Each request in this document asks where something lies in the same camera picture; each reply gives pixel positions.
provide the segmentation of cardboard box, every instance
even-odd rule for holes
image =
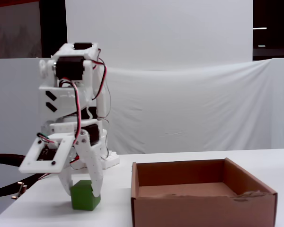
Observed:
[[[228,158],[133,163],[134,227],[273,227],[277,193]]]

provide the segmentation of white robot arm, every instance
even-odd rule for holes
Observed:
[[[57,173],[64,189],[72,187],[70,162],[80,159],[92,180],[92,193],[100,195],[103,181],[101,158],[109,158],[104,81],[106,66],[98,44],[64,44],[51,60],[39,63],[39,111],[43,127],[19,170],[22,173]],[[97,101],[97,118],[81,118],[81,110]]]

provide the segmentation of dark background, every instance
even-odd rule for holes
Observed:
[[[254,0],[253,27],[254,61],[284,57],[284,0]]]

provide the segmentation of green block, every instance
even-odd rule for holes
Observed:
[[[74,210],[93,210],[101,197],[92,193],[91,180],[80,180],[71,187],[71,203]]]

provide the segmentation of white curtain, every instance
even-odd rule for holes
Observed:
[[[185,71],[108,69],[119,154],[284,148],[284,58]]]

